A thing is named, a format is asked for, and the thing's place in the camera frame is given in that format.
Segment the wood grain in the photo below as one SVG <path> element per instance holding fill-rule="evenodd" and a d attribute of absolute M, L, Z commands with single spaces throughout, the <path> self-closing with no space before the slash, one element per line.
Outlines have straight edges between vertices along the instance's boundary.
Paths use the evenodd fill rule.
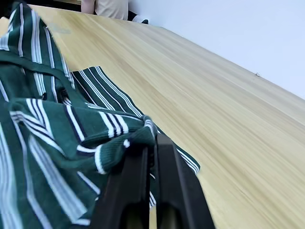
<path fill-rule="evenodd" d="M 217 228 L 305 228 L 304 100 L 166 29 L 33 8 L 70 70 L 101 66 L 200 162 Z"/>

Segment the green cloth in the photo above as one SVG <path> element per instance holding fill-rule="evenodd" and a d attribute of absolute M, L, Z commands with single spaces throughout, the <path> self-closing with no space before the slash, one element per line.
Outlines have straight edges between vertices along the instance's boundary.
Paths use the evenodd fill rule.
<path fill-rule="evenodd" d="M 40 17 L 13 5 L 0 38 L 0 228 L 88 226 L 111 168 L 158 132 L 100 67 L 70 73 Z M 154 185 L 152 172 L 151 206 Z"/>

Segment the person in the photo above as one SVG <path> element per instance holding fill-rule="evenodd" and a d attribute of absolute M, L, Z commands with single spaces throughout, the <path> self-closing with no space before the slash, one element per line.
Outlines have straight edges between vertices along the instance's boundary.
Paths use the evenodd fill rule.
<path fill-rule="evenodd" d="M 81 12 L 127 20 L 128 0 L 81 0 Z"/>

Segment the person's torso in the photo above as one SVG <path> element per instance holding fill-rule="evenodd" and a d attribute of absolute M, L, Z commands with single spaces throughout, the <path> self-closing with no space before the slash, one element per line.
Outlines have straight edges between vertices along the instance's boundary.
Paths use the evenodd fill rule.
<path fill-rule="evenodd" d="M 127 20 L 128 0 L 96 0 L 95 12 L 100 16 Z"/>

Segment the white wall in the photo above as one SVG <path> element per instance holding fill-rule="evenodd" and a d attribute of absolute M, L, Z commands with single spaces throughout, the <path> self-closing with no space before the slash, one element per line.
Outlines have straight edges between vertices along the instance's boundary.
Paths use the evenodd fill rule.
<path fill-rule="evenodd" d="M 305 99 L 304 0 L 130 0 L 129 7 Z"/>

